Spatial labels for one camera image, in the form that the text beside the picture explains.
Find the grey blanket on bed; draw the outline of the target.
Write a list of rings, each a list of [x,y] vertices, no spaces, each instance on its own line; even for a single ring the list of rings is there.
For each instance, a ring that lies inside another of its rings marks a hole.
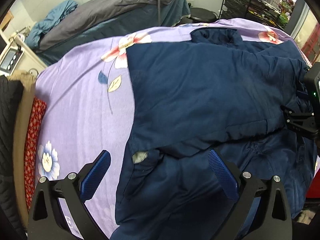
[[[173,0],[91,0],[77,7],[40,40],[38,49],[47,50],[82,31],[125,12],[158,2],[169,5]]]

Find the black round stool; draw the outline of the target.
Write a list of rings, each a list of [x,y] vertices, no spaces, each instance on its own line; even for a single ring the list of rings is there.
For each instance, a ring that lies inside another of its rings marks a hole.
[[[196,23],[213,23],[218,20],[218,15],[207,9],[192,7],[189,18]]]

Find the red floral cloth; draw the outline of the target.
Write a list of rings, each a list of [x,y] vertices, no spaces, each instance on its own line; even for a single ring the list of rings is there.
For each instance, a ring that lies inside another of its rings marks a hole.
[[[47,104],[44,101],[34,97],[24,145],[24,190],[25,202],[28,211],[31,208],[31,202],[35,191],[37,143],[40,134],[41,122],[46,108]]]

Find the tan folded garment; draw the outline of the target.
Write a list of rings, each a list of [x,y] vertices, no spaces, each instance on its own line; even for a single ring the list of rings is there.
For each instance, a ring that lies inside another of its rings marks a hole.
[[[28,224],[28,209],[24,186],[24,146],[35,95],[36,77],[25,70],[16,70],[7,79],[20,81],[23,85],[23,94],[15,120],[12,157],[18,215],[25,230]]]

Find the digital scale device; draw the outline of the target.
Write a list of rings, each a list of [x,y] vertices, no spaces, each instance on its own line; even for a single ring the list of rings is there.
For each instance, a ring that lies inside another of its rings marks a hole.
[[[9,48],[1,60],[1,71],[5,72],[5,74],[12,74],[22,55],[23,50]]]

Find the lilac floral bed sheet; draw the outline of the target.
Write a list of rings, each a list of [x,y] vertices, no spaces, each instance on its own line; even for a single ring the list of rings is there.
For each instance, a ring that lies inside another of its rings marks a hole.
[[[39,136],[36,175],[61,179],[107,150],[111,155],[110,168],[87,207],[111,239],[118,228],[116,192],[135,114],[126,51],[135,44],[187,42],[193,31],[203,28],[233,29],[248,42],[278,45],[290,41],[296,46],[284,32],[240,18],[213,24],[149,28],[75,47],[44,70],[36,81],[36,96],[47,104]]]

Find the black quilted jacket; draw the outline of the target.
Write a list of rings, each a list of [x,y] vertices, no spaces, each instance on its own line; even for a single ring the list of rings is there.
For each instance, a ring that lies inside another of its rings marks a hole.
[[[15,120],[22,94],[20,81],[1,76],[1,239],[27,239],[16,204],[12,158]]]

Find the light blue garment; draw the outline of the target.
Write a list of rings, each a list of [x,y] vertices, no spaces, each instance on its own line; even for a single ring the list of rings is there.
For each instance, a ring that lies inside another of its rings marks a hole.
[[[78,3],[74,0],[65,0],[54,7],[43,20],[34,24],[28,37],[25,39],[25,44],[32,50],[37,49],[40,45],[41,38],[77,7]]]

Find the navy blue jacket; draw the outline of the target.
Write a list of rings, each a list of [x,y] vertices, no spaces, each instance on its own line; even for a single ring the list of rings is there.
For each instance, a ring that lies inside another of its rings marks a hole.
[[[209,166],[220,154],[261,179],[280,176],[291,216],[303,208],[316,145],[289,131],[281,106],[309,111],[297,47],[203,28],[187,42],[127,51],[135,114],[116,192],[112,239],[210,239],[233,203]]]

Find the teal bed base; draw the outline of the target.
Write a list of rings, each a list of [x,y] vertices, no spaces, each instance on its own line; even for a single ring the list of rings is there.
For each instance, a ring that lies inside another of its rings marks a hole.
[[[169,5],[159,2],[156,5],[147,4],[101,22],[47,50],[40,51],[37,48],[33,51],[44,63],[51,65],[76,46],[103,38],[125,36],[151,27],[172,27],[189,14],[187,0],[173,0]]]

